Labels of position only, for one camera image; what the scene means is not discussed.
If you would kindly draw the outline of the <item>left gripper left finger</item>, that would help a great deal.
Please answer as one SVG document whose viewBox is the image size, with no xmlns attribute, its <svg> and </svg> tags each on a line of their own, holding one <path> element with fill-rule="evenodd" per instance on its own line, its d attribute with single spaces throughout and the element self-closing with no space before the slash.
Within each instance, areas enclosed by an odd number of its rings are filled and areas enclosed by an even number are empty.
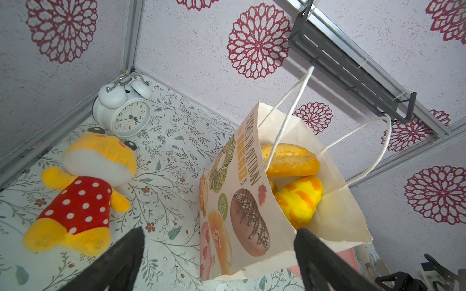
<svg viewBox="0 0 466 291">
<path fill-rule="evenodd" d="M 143 260 L 144 245 L 143 229 L 132 229 L 61 290 L 133 290 Z"/>
</svg>

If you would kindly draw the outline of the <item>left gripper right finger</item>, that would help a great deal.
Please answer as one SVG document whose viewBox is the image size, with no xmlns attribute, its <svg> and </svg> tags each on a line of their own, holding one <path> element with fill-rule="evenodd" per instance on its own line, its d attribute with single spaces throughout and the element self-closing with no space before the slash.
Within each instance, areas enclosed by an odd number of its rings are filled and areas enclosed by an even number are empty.
<svg viewBox="0 0 466 291">
<path fill-rule="evenodd" d="M 308 229 L 299 229 L 294 251 L 306 291 L 377 291 Z"/>
</svg>

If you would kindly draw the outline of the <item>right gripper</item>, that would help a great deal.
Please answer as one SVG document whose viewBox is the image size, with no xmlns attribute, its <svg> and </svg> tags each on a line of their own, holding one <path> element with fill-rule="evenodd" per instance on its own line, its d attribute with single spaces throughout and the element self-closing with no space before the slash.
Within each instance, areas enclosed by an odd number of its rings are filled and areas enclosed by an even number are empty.
<svg viewBox="0 0 466 291">
<path fill-rule="evenodd" d="M 375 283 L 385 291 L 464 291 L 466 270 L 453 272 L 440 264 L 430 254 L 416 271 L 417 278 L 406 272 L 396 272 L 375 278 Z"/>
</svg>

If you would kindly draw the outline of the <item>yellow orange striped fake bread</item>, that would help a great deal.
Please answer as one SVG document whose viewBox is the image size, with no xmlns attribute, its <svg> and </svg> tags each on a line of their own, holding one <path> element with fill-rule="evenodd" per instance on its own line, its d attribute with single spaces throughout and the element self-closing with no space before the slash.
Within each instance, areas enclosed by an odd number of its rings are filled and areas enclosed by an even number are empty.
<svg viewBox="0 0 466 291">
<path fill-rule="evenodd" d="M 309 176 L 287 184 L 274 197 L 292 227 L 299 230 L 312 220 L 323 191 L 321 180 Z"/>
</svg>

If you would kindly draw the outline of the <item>printed paper bag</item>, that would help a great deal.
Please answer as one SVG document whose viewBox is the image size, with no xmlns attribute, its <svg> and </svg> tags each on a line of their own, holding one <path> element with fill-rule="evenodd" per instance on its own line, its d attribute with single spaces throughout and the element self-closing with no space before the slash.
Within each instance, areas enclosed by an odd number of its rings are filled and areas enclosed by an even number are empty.
<svg viewBox="0 0 466 291">
<path fill-rule="evenodd" d="M 280 143 L 301 146 L 320 161 L 324 187 L 308 229 L 334 253 L 372 242 L 365 217 L 346 180 L 314 132 L 292 113 L 258 103 L 202 175 L 202 281 L 248 279 L 297 264 L 292 227 L 274 195 L 303 177 L 269 178 Z"/>
</svg>

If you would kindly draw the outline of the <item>long baguette fake bread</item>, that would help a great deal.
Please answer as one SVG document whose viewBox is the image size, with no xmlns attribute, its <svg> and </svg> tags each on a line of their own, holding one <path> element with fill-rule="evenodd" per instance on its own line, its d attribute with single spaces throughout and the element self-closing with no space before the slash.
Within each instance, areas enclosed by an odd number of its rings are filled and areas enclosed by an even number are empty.
<svg viewBox="0 0 466 291">
<path fill-rule="evenodd" d="M 317 175 L 319 170 L 320 161 L 315 154 L 298 145 L 280 143 L 266 174 L 269 178 L 307 177 Z"/>
</svg>

